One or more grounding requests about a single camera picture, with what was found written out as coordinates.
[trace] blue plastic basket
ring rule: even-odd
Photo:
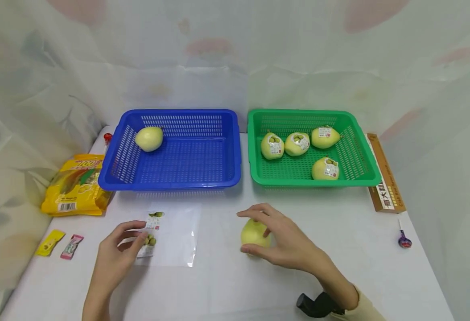
[[[135,143],[138,131],[158,126],[154,152]],[[224,189],[240,180],[236,114],[228,109],[135,109],[121,117],[103,162],[105,190]]]

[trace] lollipop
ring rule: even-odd
[[[401,237],[399,237],[399,239],[397,240],[397,242],[399,243],[399,246],[402,247],[403,249],[409,249],[412,247],[412,242],[406,238],[406,236],[404,235],[404,230],[403,230],[403,226],[401,225],[401,220],[398,219],[399,221],[399,230],[401,231]]]
[[[105,139],[105,149],[103,153],[106,154],[108,145],[110,144],[110,141],[112,140],[112,134],[107,132],[105,135],[103,135],[103,138]]]

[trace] brown box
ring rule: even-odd
[[[406,210],[403,199],[397,188],[390,166],[388,166],[385,153],[381,148],[378,136],[376,134],[365,134],[367,142],[371,147],[374,158],[378,163],[381,182],[378,186],[369,187],[371,199],[377,212],[384,213],[403,213]]]

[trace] black wrist strap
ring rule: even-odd
[[[306,294],[302,293],[296,302],[296,306],[306,315],[314,318],[323,318],[332,312],[340,315],[346,313],[326,292],[319,294],[315,301],[312,301]]]

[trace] clear plastic bag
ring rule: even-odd
[[[140,257],[137,266],[192,267],[198,243],[201,203],[152,202],[141,220],[148,220],[150,213],[162,212],[157,243],[152,256]]]

